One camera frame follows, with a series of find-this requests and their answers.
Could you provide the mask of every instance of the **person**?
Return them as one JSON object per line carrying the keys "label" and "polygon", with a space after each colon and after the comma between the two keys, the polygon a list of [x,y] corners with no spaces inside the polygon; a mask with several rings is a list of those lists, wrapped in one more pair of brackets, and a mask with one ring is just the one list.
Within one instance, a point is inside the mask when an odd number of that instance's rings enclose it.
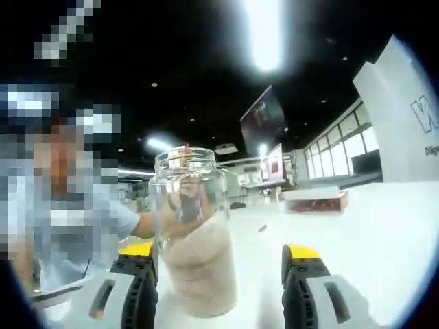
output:
{"label": "person", "polygon": [[48,291],[109,268],[117,240],[154,236],[150,213],[136,214],[93,181],[79,127],[58,117],[32,143],[33,173],[19,173],[8,193],[10,254],[28,293],[35,258]]}
{"label": "person", "polygon": [[[8,187],[2,217],[8,219],[10,259],[28,294],[34,293],[34,260],[45,292],[109,269],[121,239],[154,236],[152,214],[131,211],[117,199],[115,184],[102,184],[106,177],[96,174],[99,159],[86,150],[85,129],[74,120],[77,108],[68,99],[58,106],[38,125],[31,118],[32,129],[27,126],[25,132],[0,140],[0,178]],[[214,212],[202,183],[195,180],[182,182],[168,203],[159,225],[170,239],[184,238]]]}

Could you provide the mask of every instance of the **tabletop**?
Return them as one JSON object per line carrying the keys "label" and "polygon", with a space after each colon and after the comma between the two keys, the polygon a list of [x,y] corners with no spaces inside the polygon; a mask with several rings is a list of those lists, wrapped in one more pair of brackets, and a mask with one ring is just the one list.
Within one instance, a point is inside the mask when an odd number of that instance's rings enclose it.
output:
{"label": "tabletop", "polygon": [[[284,328],[281,256],[286,243],[315,249],[331,274],[343,276],[368,300],[379,324],[395,324],[417,305],[438,263],[437,195],[439,182],[374,183],[350,188],[343,214],[292,214],[282,202],[263,201],[232,210],[236,307],[206,319],[184,314],[160,260],[154,327]],[[62,317],[59,309],[52,314]]]}

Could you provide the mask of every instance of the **ceiling light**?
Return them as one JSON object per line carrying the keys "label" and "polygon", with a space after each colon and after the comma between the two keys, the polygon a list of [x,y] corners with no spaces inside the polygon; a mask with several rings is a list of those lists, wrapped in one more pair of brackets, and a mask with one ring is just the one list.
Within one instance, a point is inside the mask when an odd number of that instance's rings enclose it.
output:
{"label": "ceiling light", "polygon": [[148,173],[147,171],[135,171],[128,169],[118,169],[117,173],[122,173],[126,175],[143,175],[143,176],[154,176],[155,173]]}
{"label": "ceiling light", "polygon": [[171,145],[169,145],[163,141],[160,141],[158,139],[154,139],[154,138],[148,139],[148,145],[150,147],[153,147],[154,149],[158,149],[160,151],[167,151],[168,149],[172,148]]}
{"label": "ceiling light", "polygon": [[277,69],[281,63],[281,1],[244,0],[244,7],[254,64],[264,71]]}

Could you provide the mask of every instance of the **black ceiling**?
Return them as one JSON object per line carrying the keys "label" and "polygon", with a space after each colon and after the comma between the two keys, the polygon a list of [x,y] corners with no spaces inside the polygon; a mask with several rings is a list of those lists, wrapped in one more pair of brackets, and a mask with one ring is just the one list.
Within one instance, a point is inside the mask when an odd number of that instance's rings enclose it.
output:
{"label": "black ceiling", "polygon": [[138,138],[155,132],[212,149],[235,143],[239,153],[220,161],[245,156],[239,118],[270,84],[289,127],[283,142],[304,147],[358,98],[352,79],[392,33],[438,74],[426,1],[282,2],[282,67],[269,74],[252,66],[244,15],[232,0],[102,1],[58,68],[32,58],[33,42],[74,1],[3,0],[1,68],[5,79],[67,82],[81,98],[119,105],[122,134],[111,148],[124,150],[125,167],[148,169],[154,153]]}

